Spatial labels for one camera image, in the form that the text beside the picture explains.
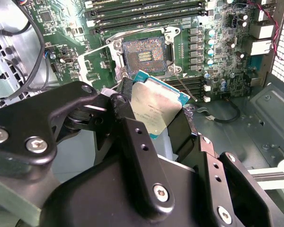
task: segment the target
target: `red wire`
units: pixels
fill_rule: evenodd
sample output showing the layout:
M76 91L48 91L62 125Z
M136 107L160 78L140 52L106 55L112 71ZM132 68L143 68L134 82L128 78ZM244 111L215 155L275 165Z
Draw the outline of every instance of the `red wire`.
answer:
M266 12L262 6L260 6L259 4L257 3L253 3L251 1L248 1L248 4L250 5L254 5L254 6L257 6L259 8L259 10L263 11L265 13L265 15L271 19L274 23L275 23L275 36L274 36L274 39L273 39L273 50L275 52L275 55L277 56L278 59L284 61L283 58L281 58L280 56L278 56L278 52L277 52L277 38L278 38L278 35L279 35L279 31L280 31L280 27L278 25L278 22L275 21L275 19L273 17L270 16L270 14L268 12Z

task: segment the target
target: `green circuit board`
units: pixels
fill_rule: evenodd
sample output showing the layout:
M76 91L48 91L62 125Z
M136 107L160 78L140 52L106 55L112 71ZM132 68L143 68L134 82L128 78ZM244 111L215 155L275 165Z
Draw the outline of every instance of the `green circuit board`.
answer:
M83 80L99 91L142 69L186 92L177 76L200 98L205 94L204 80L210 80L211 91L206 95L215 100L226 93L230 97L249 95L246 74L261 64L261 57L241 59L236 54L242 51L251 19L240 27L230 22L229 15L237 20L241 13L252 18L253 10L234 4L217 0L32 0L27 9L44 35L61 85ZM222 80L227 84L223 89Z

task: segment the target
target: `integrated circuit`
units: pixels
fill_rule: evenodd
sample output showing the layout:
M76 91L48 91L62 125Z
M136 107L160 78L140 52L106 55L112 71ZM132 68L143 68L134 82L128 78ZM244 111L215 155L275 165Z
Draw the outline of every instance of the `integrated circuit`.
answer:
M40 17L42 19L43 22L49 22L49 21L52 21L52 17L51 17L51 14L50 12L43 12L43 13L40 13Z
M128 75L167 71L164 36L126 41L122 47Z

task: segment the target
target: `capacitor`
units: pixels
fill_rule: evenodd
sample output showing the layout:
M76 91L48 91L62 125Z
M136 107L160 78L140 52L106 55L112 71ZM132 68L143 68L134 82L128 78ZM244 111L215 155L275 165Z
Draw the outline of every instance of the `capacitor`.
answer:
M246 27L247 22L246 22L246 21L243 21L243 20L239 20L239 21L238 21L238 25L240 25L240 26L242 26L242 27Z
M214 37L215 30L213 30L213 29L208 29L206 33L207 33L210 37Z
M50 57L52 60L55 60L55 59L56 59L56 55L55 55L54 53L51 53L51 54L49 55L49 57Z
M248 15L243 14L243 13L240 13L240 14L239 14L239 18L240 18L241 20L247 20L247 19L248 19Z
M207 71L204 71L204 77L205 78L210 78L210 75L209 75L209 73Z
M213 49L212 49L212 48L208 48L208 49L206 50L206 53L207 53L208 55L213 55Z
M208 45L212 46L212 45L214 45L214 40L213 39L208 39L206 43Z
M224 92L226 90L226 87L219 86L220 91Z
M230 47L230 48L235 48L236 44L233 43L233 42L227 42L227 45Z
M206 59L206 64L212 65L213 64L213 59L211 59L211 58Z
M243 59L245 57L245 54L241 53L240 51L237 51L236 55L241 59Z
M220 80L220 84L222 87L226 87L226 81L224 79Z

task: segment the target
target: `motherboard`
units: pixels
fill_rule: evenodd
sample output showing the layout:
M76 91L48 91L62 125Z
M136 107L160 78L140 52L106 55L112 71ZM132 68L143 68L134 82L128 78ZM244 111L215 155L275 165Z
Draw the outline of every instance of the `motherboard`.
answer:
M275 2L262 3L273 14ZM271 49L273 25L243 0L31 0L26 8L61 85L81 80L99 91L143 70L200 101L248 96Z

